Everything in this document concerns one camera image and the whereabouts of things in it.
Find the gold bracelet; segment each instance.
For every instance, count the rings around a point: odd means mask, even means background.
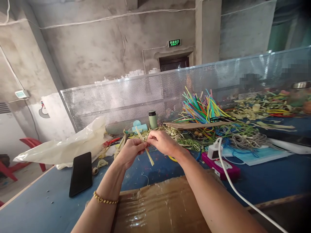
[[[102,197],[98,196],[96,191],[94,191],[94,197],[97,199],[98,203],[103,202],[103,203],[107,203],[107,204],[117,204],[119,202],[119,200],[116,200],[116,201],[104,200]]]

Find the white plastic bag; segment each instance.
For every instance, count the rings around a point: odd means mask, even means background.
[[[112,137],[106,134],[105,123],[105,116],[97,117],[91,124],[65,141],[45,142],[21,153],[13,161],[58,164],[56,168],[60,170],[64,167],[72,167],[75,157],[91,152],[93,162],[102,150],[102,144],[112,140]]]

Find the green water bottle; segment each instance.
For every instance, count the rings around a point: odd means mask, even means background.
[[[158,128],[158,123],[156,121],[156,111],[155,110],[149,111],[148,114],[149,114],[150,128],[151,129]]]

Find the metal mesh barrier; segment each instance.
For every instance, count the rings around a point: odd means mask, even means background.
[[[77,131],[106,115],[108,133],[121,134],[133,120],[149,125],[150,110],[156,110],[158,125],[180,117],[185,86],[198,95],[212,89],[214,99],[228,108],[247,95],[311,80],[310,59],[309,46],[75,87],[61,94]]]

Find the table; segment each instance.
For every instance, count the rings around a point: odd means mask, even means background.
[[[144,187],[148,184],[148,179],[149,184],[154,184],[184,175],[177,163],[159,151],[150,150],[155,165],[151,166],[146,153],[138,156],[125,174],[121,191]],[[197,152],[192,153],[194,157],[197,156]],[[105,159],[109,164],[113,160],[111,157]],[[203,168],[208,168],[201,161],[200,164]],[[251,167],[248,165],[238,167],[241,169],[241,179],[234,185],[252,204],[311,192],[309,182],[311,155],[291,155]],[[0,211],[0,232],[70,232],[107,169],[108,166],[99,169],[90,189],[69,198],[71,168],[60,171],[52,168]],[[224,185],[242,205],[246,206],[236,196],[228,182],[224,182]]]

